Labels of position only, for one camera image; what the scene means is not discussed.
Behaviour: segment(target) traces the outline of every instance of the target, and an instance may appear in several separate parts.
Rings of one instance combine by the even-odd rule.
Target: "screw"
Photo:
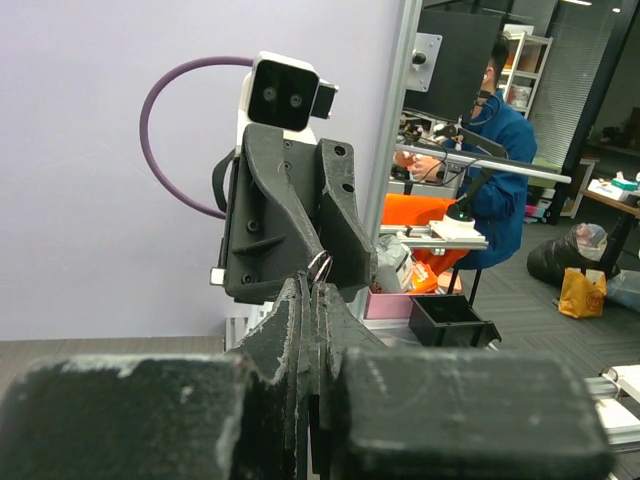
[[[256,233],[258,230],[260,230],[260,225],[258,224],[258,222],[256,222],[255,220],[249,220],[247,222],[247,231],[249,233]]]

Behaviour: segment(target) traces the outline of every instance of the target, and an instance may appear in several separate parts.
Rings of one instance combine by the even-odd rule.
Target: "pink box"
[[[401,320],[411,316],[413,302],[406,293],[371,293],[367,297],[364,318],[368,320]]]

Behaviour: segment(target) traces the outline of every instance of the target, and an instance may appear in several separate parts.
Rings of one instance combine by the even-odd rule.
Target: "black chair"
[[[456,280],[458,279],[459,273],[460,273],[460,270],[454,267],[453,274],[451,275],[451,283],[449,283],[449,288],[447,290],[448,295],[451,295],[453,293],[453,289],[456,285]],[[473,279],[473,287],[471,287],[471,294],[469,295],[470,307],[473,307],[473,301],[476,299],[476,293],[478,292],[478,285],[480,284],[480,275],[482,275],[482,269],[476,270],[476,276]]]

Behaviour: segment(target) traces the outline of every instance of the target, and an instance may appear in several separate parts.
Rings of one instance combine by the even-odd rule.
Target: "man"
[[[474,133],[502,145],[510,160],[531,163],[537,145],[531,124],[503,99],[498,89],[502,70],[509,56],[509,40],[499,35],[491,53],[491,59],[484,75],[482,89],[492,96],[482,106],[477,106],[473,119],[465,127]],[[469,145],[463,150],[484,153]],[[435,179],[440,160],[432,157],[416,159],[409,167],[415,178],[425,175]],[[480,169],[471,168],[468,176],[475,177]],[[496,172],[478,191],[471,201],[471,214],[476,221],[475,228],[489,241],[487,250],[472,251],[458,261],[462,270],[489,268],[510,258],[519,248],[522,239],[522,225],[527,200],[527,177],[512,173]]]

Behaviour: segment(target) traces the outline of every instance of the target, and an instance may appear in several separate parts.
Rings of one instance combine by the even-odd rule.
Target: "camera lens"
[[[302,105],[302,97],[300,95],[298,95],[297,93],[293,94],[293,95],[291,95],[290,102],[291,102],[291,106],[293,108],[298,108],[300,105]]]
[[[267,87],[262,92],[262,96],[267,102],[272,102],[276,98],[276,89],[273,87]]]

